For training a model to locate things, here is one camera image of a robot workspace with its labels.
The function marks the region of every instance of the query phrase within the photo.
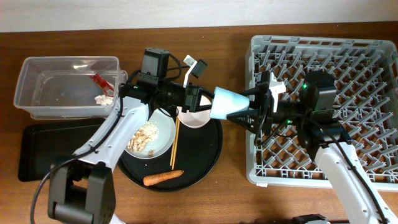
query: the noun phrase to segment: wooden table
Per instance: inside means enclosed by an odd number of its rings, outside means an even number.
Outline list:
[[[389,39],[398,44],[398,22],[212,27],[189,29],[88,30],[0,34],[0,217],[5,223],[28,223],[38,182],[17,178],[22,130],[34,123],[17,110],[13,97],[21,65],[31,56],[112,55],[127,72],[141,67],[145,47],[160,47],[182,60],[202,58],[208,68],[197,83],[244,90],[244,56],[256,34],[355,39]],[[214,169],[198,184],[173,193],[156,193],[114,171],[116,214],[128,223],[264,223],[320,213],[345,219],[333,190],[256,187],[246,179],[245,130],[223,122],[224,142]],[[381,192],[398,214],[398,194]],[[47,216],[48,184],[36,208],[37,223]]]

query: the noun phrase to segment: chopsticks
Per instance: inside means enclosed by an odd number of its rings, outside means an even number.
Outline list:
[[[175,138],[172,146],[172,157],[170,158],[170,166],[174,170],[175,155],[177,153],[178,133],[180,132],[180,120],[178,117],[175,119]]]

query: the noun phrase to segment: black tray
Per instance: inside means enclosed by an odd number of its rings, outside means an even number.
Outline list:
[[[153,159],[138,159],[123,152],[119,160],[122,172],[134,183],[157,192],[182,190],[204,178],[220,156],[223,146],[223,129],[219,120],[211,119],[198,129],[180,123],[174,170],[184,170],[182,176],[147,187],[143,179],[147,175],[171,171],[171,147],[163,155]]]
[[[93,118],[26,127],[22,135],[18,179],[23,182],[42,179],[57,156],[72,155],[103,122],[103,118]]]

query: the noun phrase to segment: red object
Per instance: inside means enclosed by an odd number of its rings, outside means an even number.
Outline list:
[[[104,91],[106,96],[113,96],[114,88],[111,84],[109,84],[105,79],[103,79],[100,75],[90,75],[90,79],[92,79],[98,86]]]

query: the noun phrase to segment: carrot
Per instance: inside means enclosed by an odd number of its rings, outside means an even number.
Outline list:
[[[155,175],[149,175],[144,177],[144,185],[145,186],[151,186],[154,184],[158,184],[162,181],[165,180],[170,180],[176,177],[181,176],[184,173],[184,170],[175,170],[171,172],[166,172],[163,174],[155,174]]]

